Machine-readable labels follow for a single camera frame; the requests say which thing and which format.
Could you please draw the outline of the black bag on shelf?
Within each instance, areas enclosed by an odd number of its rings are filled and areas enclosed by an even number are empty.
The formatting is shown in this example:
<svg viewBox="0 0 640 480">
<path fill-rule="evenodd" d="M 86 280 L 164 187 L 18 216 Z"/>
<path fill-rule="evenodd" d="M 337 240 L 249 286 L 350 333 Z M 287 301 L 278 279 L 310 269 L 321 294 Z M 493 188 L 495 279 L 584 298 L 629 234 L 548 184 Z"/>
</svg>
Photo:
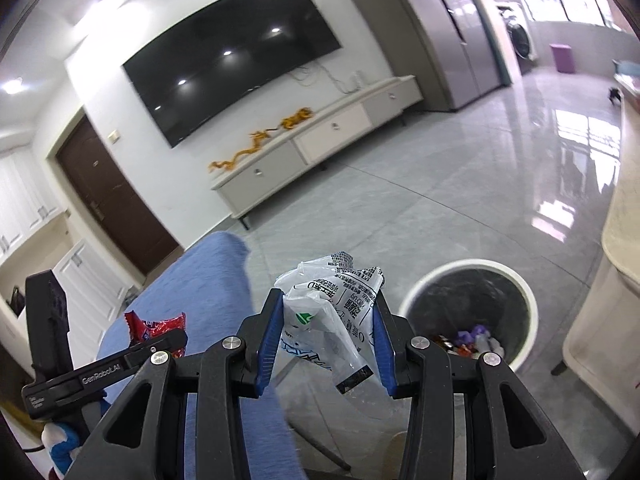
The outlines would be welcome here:
<svg viewBox="0 0 640 480">
<path fill-rule="evenodd" d="M 19 316 L 25 309 L 25 295 L 20 291 L 20 288 L 18 286 L 13 287 L 10 299 L 8 301 L 8 306 L 16 316 Z"/>
</svg>

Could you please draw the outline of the grey double door refrigerator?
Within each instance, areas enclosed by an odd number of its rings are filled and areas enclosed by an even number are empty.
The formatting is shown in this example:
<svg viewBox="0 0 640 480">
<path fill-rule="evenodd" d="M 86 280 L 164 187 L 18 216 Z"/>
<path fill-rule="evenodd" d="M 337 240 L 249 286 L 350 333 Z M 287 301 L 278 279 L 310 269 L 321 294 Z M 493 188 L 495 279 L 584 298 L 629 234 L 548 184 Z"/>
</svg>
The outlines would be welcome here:
<svg viewBox="0 0 640 480">
<path fill-rule="evenodd" d="M 424 107 L 454 112 L 512 84 L 480 0 L 352 0 L 397 76 L 416 78 Z"/>
</svg>

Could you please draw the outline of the white wall cabinets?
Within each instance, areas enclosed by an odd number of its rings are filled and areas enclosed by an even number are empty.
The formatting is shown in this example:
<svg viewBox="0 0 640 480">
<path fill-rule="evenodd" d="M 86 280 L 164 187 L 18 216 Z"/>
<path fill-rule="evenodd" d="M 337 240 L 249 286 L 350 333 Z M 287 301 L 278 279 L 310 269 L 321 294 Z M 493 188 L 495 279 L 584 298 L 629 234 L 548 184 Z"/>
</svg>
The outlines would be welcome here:
<svg viewBox="0 0 640 480">
<path fill-rule="evenodd" d="M 14 148 L 1 154 L 1 297 L 26 292 L 26 278 L 47 270 L 66 295 L 73 362 L 85 365 L 136 283 L 72 230 L 32 151 Z"/>
</svg>

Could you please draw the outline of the brown entrance door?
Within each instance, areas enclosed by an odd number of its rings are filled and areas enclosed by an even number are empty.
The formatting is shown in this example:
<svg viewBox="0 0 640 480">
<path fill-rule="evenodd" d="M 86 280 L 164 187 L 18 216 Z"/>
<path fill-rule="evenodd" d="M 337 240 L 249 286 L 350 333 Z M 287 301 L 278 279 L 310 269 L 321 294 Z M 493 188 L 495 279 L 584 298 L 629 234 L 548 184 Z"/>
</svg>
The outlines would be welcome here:
<svg viewBox="0 0 640 480">
<path fill-rule="evenodd" d="M 56 160 L 94 220 L 142 274 L 149 274 L 178 248 L 122 174 L 88 118 L 73 128 Z"/>
</svg>

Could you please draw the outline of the golden tiger ornament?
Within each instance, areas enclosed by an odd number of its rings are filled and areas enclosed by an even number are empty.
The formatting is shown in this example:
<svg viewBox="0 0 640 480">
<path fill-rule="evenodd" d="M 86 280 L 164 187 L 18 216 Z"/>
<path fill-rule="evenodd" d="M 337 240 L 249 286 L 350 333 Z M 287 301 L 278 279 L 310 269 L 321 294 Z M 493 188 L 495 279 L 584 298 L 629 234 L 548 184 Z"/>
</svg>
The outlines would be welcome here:
<svg viewBox="0 0 640 480">
<path fill-rule="evenodd" d="M 313 117 L 314 112 L 309 107 L 303 107 L 293 115 L 283 118 L 280 122 L 280 127 L 284 130 L 291 130 L 302 122 L 306 122 L 306 120 Z"/>
</svg>

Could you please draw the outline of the white tissue paper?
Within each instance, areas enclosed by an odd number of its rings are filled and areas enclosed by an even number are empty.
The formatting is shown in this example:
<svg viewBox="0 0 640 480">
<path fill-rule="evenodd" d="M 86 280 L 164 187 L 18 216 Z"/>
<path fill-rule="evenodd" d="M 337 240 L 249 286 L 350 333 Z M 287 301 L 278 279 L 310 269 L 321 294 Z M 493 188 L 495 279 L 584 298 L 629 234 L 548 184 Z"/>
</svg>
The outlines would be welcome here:
<svg viewBox="0 0 640 480">
<path fill-rule="evenodd" d="M 479 356 L 487 352 L 492 352 L 497 356 L 500 356 L 500 358 L 504 357 L 503 346 L 488 332 L 477 334 L 475 336 L 474 350 Z"/>
</svg>

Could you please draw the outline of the washing machine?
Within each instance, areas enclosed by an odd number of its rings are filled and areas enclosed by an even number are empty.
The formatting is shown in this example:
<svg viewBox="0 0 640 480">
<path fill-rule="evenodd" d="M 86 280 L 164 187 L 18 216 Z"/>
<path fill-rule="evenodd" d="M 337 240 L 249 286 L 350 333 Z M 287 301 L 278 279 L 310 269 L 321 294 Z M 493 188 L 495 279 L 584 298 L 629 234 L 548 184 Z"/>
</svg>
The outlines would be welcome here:
<svg viewBox="0 0 640 480">
<path fill-rule="evenodd" d="M 512 11 L 503 10 L 502 18 L 504 24 L 506 24 L 506 31 L 509 34 L 516 60 L 518 61 L 518 67 L 521 74 L 525 75 L 535 66 L 532 40 L 530 40 L 529 34 L 521 21 Z"/>
</svg>

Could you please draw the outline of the white TV cabinet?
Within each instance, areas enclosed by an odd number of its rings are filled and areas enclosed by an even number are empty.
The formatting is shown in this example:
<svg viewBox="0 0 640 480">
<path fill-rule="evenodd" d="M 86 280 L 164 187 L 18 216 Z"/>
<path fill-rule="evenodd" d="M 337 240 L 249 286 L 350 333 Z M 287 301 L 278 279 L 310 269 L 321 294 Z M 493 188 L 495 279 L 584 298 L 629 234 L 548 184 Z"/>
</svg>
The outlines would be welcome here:
<svg viewBox="0 0 640 480">
<path fill-rule="evenodd" d="M 350 144 L 404 114 L 423 100 L 415 76 L 382 80 L 322 108 L 276 136 L 239 166 L 213 180 L 212 190 L 232 218 L 256 206 Z"/>
</svg>

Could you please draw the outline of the golden dragon ornament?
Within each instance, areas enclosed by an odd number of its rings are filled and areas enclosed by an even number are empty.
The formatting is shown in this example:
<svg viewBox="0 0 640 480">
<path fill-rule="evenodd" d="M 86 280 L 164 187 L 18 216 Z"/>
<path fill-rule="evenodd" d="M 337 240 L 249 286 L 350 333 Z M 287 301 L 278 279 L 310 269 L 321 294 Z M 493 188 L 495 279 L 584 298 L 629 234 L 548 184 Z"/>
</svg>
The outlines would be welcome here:
<svg viewBox="0 0 640 480">
<path fill-rule="evenodd" d="M 213 174 L 215 171 L 230 172 L 235 170 L 247 156 L 258 153 L 262 147 L 273 137 L 275 133 L 280 131 L 279 128 L 268 128 L 265 130 L 258 130 L 250 134 L 250 146 L 237 151 L 229 159 L 226 160 L 214 160 L 207 166 L 207 171 Z"/>
</svg>

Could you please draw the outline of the red triangular snack bag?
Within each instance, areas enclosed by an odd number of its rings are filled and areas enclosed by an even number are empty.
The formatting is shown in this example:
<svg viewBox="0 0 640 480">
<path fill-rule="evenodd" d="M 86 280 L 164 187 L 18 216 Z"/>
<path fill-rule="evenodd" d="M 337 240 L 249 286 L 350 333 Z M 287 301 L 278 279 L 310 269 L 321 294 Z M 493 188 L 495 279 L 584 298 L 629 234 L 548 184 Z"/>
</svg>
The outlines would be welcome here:
<svg viewBox="0 0 640 480">
<path fill-rule="evenodd" d="M 184 330 L 186 328 L 186 314 L 181 312 L 175 318 L 160 321 L 145 321 L 131 311 L 125 314 L 125 321 L 129 332 L 130 344 L 141 344 L 169 332 L 170 330 Z"/>
</svg>

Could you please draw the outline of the beige marble counter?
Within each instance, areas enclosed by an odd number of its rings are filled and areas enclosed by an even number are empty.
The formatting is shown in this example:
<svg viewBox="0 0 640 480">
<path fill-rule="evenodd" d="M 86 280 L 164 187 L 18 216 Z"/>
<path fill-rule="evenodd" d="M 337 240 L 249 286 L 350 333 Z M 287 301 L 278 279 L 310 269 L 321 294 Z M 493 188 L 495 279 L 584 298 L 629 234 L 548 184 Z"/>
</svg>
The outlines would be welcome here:
<svg viewBox="0 0 640 480">
<path fill-rule="evenodd" d="M 639 431 L 639 113 L 623 105 L 620 176 L 603 257 L 563 342 L 563 360 L 631 432 Z"/>
</svg>

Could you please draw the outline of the white printed plastic bag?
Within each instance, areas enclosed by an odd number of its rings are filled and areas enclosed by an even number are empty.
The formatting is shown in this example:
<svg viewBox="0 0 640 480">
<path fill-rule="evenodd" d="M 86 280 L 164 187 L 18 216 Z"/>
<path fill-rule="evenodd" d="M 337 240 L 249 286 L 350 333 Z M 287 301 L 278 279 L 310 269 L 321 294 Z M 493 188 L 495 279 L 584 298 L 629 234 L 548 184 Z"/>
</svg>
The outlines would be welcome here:
<svg viewBox="0 0 640 480">
<path fill-rule="evenodd" d="M 382 289 L 380 268 L 358 269 L 347 252 L 303 261 L 281 274 L 281 348 L 328 370 L 337 392 L 373 419 L 390 416 L 375 363 L 373 308 Z"/>
</svg>

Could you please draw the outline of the blue fluffy rug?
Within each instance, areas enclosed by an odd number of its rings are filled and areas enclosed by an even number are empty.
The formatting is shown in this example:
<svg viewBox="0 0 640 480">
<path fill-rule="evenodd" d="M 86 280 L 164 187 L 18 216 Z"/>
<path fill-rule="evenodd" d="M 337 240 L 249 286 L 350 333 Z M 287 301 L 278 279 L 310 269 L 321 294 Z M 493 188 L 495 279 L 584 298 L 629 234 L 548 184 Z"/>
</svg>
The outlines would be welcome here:
<svg viewBox="0 0 640 480">
<path fill-rule="evenodd" d="M 113 405 L 72 468 L 77 479 L 301 479 L 276 395 L 235 393 L 235 369 L 256 338 L 228 350 L 253 316 L 248 249 L 215 232 L 188 250 L 132 305 L 149 318 L 186 314 L 186 354 L 145 362 L 108 390 Z"/>
</svg>

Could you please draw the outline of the wall mounted black television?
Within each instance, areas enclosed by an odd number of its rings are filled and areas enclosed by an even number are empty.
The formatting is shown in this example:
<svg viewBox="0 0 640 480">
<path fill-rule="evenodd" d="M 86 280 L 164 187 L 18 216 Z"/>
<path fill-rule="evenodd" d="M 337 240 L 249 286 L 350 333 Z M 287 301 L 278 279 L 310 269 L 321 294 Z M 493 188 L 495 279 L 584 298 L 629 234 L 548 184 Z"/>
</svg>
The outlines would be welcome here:
<svg viewBox="0 0 640 480">
<path fill-rule="evenodd" d="M 177 146 L 250 92 L 341 46 L 312 0 L 217 0 L 149 42 L 124 71 Z"/>
</svg>

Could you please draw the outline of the purple plastic wrapper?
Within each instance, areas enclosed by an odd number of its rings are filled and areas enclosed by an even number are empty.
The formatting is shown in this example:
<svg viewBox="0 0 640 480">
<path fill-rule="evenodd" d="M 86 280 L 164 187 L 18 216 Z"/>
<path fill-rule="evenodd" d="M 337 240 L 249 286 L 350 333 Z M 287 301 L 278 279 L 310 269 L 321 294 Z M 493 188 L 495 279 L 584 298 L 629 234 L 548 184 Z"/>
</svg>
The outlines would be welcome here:
<svg viewBox="0 0 640 480">
<path fill-rule="evenodd" d="M 459 330 L 454 340 L 459 356 L 480 356 L 491 350 L 490 331 L 484 325 L 475 325 L 472 330 Z"/>
</svg>

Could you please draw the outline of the white round trash bin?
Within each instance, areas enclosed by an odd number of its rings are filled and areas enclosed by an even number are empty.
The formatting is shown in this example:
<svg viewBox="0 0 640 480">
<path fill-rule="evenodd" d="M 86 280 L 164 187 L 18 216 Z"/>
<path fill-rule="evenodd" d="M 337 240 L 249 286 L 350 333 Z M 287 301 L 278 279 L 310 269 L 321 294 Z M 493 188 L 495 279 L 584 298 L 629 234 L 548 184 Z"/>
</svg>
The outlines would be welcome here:
<svg viewBox="0 0 640 480">
<path fill-rule="evenodd" d="M 539 312 L 533 289 L 518 272 L 487 259 L 443 264 L 407 292 L 398 314 L 431 340 L 472 333 L 483 326 L 503 348 L 503 359 L 518 370 L 532 352 Z"/>
</svg>

